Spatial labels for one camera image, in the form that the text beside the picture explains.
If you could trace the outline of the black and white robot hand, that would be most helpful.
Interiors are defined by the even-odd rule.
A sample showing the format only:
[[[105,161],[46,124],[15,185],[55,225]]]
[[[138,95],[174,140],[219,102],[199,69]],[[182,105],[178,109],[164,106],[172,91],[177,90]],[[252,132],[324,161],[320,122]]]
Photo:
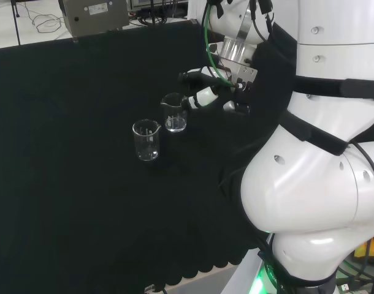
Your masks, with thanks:
[[[194,94],[184,98],[182,105],[189,110],[208,108],[220,103],[220,92],[230,91],[234,96],[223,102],[223,110],[238,115],[248,115],[250,104],[246,95],[252,88],[252,82],[238,78],[234,86],[223,81],[212,67],[200,67],[178,74],[178,82]]]

